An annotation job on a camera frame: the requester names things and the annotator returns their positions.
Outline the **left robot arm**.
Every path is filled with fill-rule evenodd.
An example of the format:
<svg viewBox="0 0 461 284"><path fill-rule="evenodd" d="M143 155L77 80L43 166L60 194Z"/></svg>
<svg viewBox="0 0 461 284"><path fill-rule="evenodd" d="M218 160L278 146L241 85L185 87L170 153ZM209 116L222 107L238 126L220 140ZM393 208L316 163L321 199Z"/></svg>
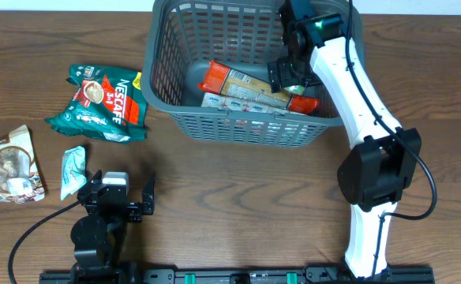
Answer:
<svg viewBox="0 0 461 284"><path fill-rule="evenodd" d="M127 225L141 222L155 210L156 177L152 175L141 191L141 200L128 200L129 175L126 172L97 171L83 185L77 200L87 215L71 229L77 264L84 270L111 268L118 265L126 238Z"/></svg>

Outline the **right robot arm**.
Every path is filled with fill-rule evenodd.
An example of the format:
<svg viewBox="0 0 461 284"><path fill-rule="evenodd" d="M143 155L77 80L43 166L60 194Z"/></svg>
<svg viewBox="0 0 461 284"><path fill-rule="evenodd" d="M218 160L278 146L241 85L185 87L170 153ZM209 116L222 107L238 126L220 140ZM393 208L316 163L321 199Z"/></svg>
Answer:
<svg viewBox="0 0 461 284"><path fill-rule="evenodd" d="M347 132L350 153L337 171L351 205L345 262L355 278L371 279L387 267L392 213L410 186L421 147L380 100L358 56L352 12L317 15L309 1L279 7L288 55L268 64L273 91L323 85Z"/></svg>

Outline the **green lid jar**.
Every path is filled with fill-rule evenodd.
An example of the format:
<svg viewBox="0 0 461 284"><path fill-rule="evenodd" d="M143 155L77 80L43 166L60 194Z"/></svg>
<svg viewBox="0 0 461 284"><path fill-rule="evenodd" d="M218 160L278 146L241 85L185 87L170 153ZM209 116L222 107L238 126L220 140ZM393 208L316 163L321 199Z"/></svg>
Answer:
<svg viewBox="0 0 461 284"><path fill-rule="evenodd" d="M303 95L305 88L301 85L292 85L284 88L284 90L294 95Z"/></svg>

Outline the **orange spaghetti pack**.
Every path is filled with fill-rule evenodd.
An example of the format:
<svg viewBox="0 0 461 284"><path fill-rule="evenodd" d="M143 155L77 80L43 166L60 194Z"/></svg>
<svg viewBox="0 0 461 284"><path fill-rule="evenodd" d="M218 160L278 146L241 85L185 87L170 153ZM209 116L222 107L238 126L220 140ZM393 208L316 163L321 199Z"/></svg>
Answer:
<svg viewBox="0 0 461 284"><path fill-rule="evenodd" d="M319 100L289 91L273 92L269 83L251 77L229 66L210 61L210 67L198 88L203 92L262 103L300 114L310 114Z"/></svg>

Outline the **multipack tissue packets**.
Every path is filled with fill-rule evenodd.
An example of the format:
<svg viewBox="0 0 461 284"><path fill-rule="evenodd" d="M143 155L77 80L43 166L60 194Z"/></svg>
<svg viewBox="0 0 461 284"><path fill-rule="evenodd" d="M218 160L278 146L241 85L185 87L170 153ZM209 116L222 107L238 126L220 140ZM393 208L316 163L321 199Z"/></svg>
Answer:
<svg viewBox="0 0 461 284"><path fill-rule="evenodd" d="M234 114L294 114L289 110L282 110L260 103L253 103L244 99L224 97L212 93L205 93L202 107L229 110ZM251 144L300 144L304 136L311 133L307 125L253 121L230 118L201 117L201 134L193 134L197 139L234 141Z"/></svg>

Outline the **grey plastic basket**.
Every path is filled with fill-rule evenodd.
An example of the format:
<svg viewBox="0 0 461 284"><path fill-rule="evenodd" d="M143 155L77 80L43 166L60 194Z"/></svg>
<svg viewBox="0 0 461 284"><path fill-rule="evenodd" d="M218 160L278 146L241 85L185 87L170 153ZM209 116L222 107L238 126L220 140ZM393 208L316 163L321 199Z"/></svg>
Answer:
<svg viewBox="0 0 461 284"><path fill-rule="evenodd" d="M267 64L287 55L281 1L163 0L152 8L141 89L185 135L200 140L302 147L342 120L323 86L305 93L320 104L311 115L203 107L197 85L211 61L268 79Z"/></svg>

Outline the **green Nescafe coffee bag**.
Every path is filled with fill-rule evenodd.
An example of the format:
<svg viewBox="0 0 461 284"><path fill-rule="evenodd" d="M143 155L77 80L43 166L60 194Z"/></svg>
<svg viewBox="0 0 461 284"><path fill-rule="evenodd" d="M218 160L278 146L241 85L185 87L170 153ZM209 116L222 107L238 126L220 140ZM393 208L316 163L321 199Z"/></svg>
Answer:
<svg viewBox="0 0 461 284"><path fill-rule="evenodd" d="M54 131L120 144L146 138L148 104L141 92L140 72L72 64L66 81L78 89L63 112L46 119Z"/></svg>

